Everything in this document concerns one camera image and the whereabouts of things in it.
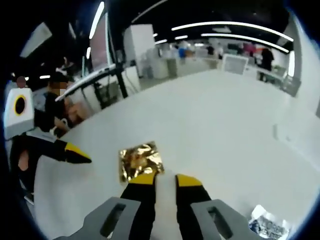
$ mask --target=white counter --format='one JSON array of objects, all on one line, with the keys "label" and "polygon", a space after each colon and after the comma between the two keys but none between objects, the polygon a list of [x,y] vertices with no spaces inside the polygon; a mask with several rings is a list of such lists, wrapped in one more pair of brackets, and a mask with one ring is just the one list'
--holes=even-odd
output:
[{"label": "white counter", "polygon": [[[166,170],[158,181],[170,178],[171,190],[174,174],[195,176],[212,199],[245,216],[261,204],[299,224],[319,193],[320,174],[274,138],[274,125],[283,124],[292,100],[273,86],[219,70],[181,77],[124,99],[63,137],[88,153],[92,164],[39,161],[37,223],[49,239],[76,232],[87,214],[121,195],[118,151],[155,141]],[[174,218],[169,212],[174,213],[175,196],[164,196],[161,186],[152,234],[172,239],[174,219],[167,218]],[[170,198],[171,205],[161,204],[159,195]]]}]

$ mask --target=ceiling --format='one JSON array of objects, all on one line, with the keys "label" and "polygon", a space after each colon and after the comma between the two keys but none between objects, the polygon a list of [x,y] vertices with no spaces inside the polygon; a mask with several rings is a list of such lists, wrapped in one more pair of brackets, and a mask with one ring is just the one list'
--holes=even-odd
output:
[{"label": "ceiling", "polygon": [[[110,0],[105,9],[109,9],[109,22],[112,41],[116,49],[123,47],[123,31],[132,24],[140,13],[159,0]],[[278,0],[197,0],[187,3],[181,0],[162,0],[134,24],[152,24],[158,36],[156,41],[188,35],[189,39],[199,39],[202,33],[214,33],[213,26],[197,26],[171,31],[171,28],[208,21],[234,21],[256,24],[283,32],[288,24],[288,12]],[[37,89],[47,83],[39,80],[41,75],[49,75],[61,66],[66,56],[76,64],[81,64],[81,57],[89,46],[89,32],[100,0],[23,1],[19,9],[14,8],[15,21],[7,30],[8,45],[11,46],[6,66],[9,73],[28,76],[28,85]],[[30,37],[32,31],[45,22],[52,37],[45,41],[27,58],[17,57]],[[77,39],[69,32],[71,23]],[[228,26],[232,34],[245,35],[277,43],[279,36],[254,28]]]}]

